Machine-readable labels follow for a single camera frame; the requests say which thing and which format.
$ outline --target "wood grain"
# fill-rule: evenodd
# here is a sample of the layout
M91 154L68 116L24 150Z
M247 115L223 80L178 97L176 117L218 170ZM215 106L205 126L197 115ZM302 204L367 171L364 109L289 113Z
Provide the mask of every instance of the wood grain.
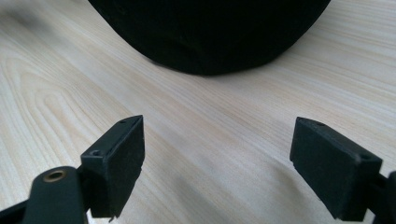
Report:
M289 161L294 121L320 120L381 157L381 174L396 169L395 11L333 0L273 63L197 77L151 63L87 1L1 1L0 209L142 114L143 173L113 223L341 223Z

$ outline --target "black fabric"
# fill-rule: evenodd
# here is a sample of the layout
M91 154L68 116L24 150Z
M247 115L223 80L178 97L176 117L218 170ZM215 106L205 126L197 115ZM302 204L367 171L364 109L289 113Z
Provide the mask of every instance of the black fabric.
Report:
M216 75L272 61L330 0L90 0L110 26L156 63Z

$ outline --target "light wood tabletop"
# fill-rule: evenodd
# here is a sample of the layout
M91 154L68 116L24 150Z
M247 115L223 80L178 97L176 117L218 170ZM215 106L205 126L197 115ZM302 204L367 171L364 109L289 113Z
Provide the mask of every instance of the light wood tabletop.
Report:
M0 210L143 115L142 174L112 223L342 223L293 168L294 122L321 121L396 170L395 12L333 0L274 62L200 77L152 63L86 0L0 1Z

